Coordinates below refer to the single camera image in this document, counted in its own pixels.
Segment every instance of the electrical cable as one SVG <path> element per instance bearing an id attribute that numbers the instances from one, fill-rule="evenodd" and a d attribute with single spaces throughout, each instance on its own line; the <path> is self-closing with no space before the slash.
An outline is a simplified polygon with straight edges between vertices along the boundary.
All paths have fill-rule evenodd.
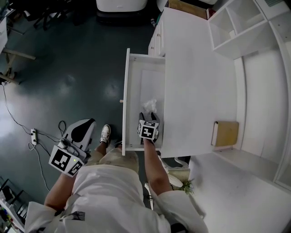
<path id="1" fill-rule="evenodd" d="M 5 97 L 5 106 L 6 106 L 6 108 L 7 108 L 7 111 L 9 112 L 11 118 L 14 120 L 14 122 L 15 122 L 17 125 L 20 125 L 20 126 L 23 128 L 23 130 L 24 130 L 27 134 L 30 135 L 30 133 L 27 132 L 27 131 L 25 130 L 26 127 L 23 126 L 23 125 L 21 125 L 20 123 L 18 123 L 18 122 L 14 119 L 14 117 L 12 116 L 12 114 L 10 113 L 10 111 L 9 111 L 9 109 L 8 109 L 8 105 L 7 105 L 7 98 L 6 98 L 5 88 L 4 88 L 3 85 L 2 85 L 2 87 L 3 87 L 3 91 L 4 91 L 4 97 Z"/>
<path id="2" fill-rule="evenodd" d="M 40 154 L 38 153 L 37 149 L 35 148 L 36 145 L 34 145 L 34 147 L 33 147 L 32 149 L 29 147 L 29 145 L 32 145 L 31 142 L 28 143 L 28 149 L 29 149 L 30 151 L 35 150 L 35 152 L 37 153 L 37 156 L 38 156 L 38 162 L 39 162 L 39 164 L 40 164 L 40 173 L 41 173 L 41 176 L 42 176 L 42 178 L 43 178 L 43 180 L 44 180 L 44 182 L 45 182 L 45 187 L 46 187 L 46 189 L 47 189 L 48 191 L 50 191 L 50 189 L 47 187 L 46 180 L 45 180 L 45 176 L 44 176 L 44 173 L 43 173 L 43 171 L 42 171 L 42 166 L 41 166 L 41 162 L 40 162 Z"/>
<path id="3" fill-rule="evenodd" d="M 60 140 L 58 141 L 55 141 L 54 139 L 52 139 L 51 137 L 47 136 L 46 134 L 43 134 L 43 133 L 40 133 L 40 132 L 37 132 L 37 134 L 41 134 L 41 135 L 44 135 L 46 137 L 48 137 L 50 140 L 54 141 L 54 142 L 59 142 Z"/>
<path id="4" fill-rule="evenodd" d="M 50 153 L 47 151 L 47 149 L 45 149 L 45 147 L 40 143 L 40 142 L 37 142 L 38 144 L 41 145 L 41 147 L 48 153 L 48 155 L 50 156 Z"/>
<path id="5" fill-rule="evenodd" d="M 65 129 L 64 129 L 64 130 L 62 130 L 62 129 L 60 128 L 60 124 L 61 124 L 61 123 L 64 123 L 64 126 L 65 126 Z M 60 121 L 59 124 L 58 124 L 58 128 L 59 128 L 59 130 L 60 130 L 60 134 L 61 134 L 61 136 L 63 137 L 63 135 L 64 135 L 64 133 L 65 133 L 65 130 L 67 129 L 67 125 L 65 124 L 65 121 Z"/>

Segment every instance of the drawer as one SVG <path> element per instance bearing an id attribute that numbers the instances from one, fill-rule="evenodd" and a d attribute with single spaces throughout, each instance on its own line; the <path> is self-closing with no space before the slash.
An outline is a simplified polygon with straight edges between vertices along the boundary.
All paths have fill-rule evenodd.
<path id="1" fill-rule="evenodd" d="M 154 44 L 153 44 L 153 37 L 151 38 L 150 45 L 149 45 L 149 51 L 148 55 L 153 56 L 154 55 Z"/>
<path id="2" fill-rule="evenodd" d="M 165 56 L 164 23 L 159 21 L 148 48 L 148 55 Z"/>
<path id="3" fill-rule="evenodd" d="M 158 38 L 158 56 L 164 56 L 165 55 L 165 37 L 164 37 L 164 23 L 163 21 L 159 21 L 159 24 L 157 26 L 157 38 Z"/>
<path id="4" fill-rule="evenodd" d="M 161 150 L 165 101 L 165 58 L 131 54 L 127 49 L 122 119 L 122 154 L 126 151 L 143 151 L 137 134 L 141 104 L 156 99 L 160 119 L 156 150 Z"/>

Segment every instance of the white sneaker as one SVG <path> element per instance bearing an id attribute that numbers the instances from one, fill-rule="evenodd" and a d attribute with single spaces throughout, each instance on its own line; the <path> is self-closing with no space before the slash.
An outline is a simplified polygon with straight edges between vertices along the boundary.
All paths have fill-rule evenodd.
<path id="1" fill-rule="evenodd" d="M 106 143 L 106 148 L 110 144 L 110 134 L 111 134 L 111 128 L 109 125 L 104 125 L 101 133 L 100 142 Z"/>

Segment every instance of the desk top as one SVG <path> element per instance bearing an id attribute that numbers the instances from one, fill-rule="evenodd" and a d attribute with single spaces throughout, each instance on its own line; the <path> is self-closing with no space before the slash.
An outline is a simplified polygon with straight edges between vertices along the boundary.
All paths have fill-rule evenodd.
<path id="1" fill-rule="evenodd" d="M 165 8 L 162 157 L 210 153 L 214 121 L 236 120 L 234 61 L 212 50 L 208 22 Z"/>

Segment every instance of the dark floor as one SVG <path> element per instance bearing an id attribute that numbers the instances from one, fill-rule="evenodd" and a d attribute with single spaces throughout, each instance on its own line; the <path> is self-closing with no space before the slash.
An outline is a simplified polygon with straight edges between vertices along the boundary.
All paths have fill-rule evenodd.
<path id="1" fill-rule="evenodd" d="M 126 49 L 147 54 L 154 29 L 150 24 L 135 27 L 101 25 L 91 17 L 74 26 L 70 19 L 52 24 L 48 31 L 34 29 L 25 19 L 11 32 L 7 48 L 37 57 L 35 61 L 18 58 L 13 68 L 21 84 L 5 86 L 8 106 L 15 119 L 26 127 L 60 137 L 58 122 L 67 125 L 84 118 L 96 120 L 92 149 L 98 145 L 104 124 L 112 125 L 113 139 L 121 136 L 123 85 Z M 0 55 L 0 71 L 6 61 Z M 40 175 L 35 151 L 29 151 L 29 135 L 9 116 L 0 87 L 0 175 L 9 178 L 37 202 L 47 190 Z M 39 135 L 51 151 L 54 142 Z M 48 164 L 49 156 L 40 147 L 45 178 L 51 188 L 59 172 Z M 145 180 L 141 166 L 141 180 Z"/>

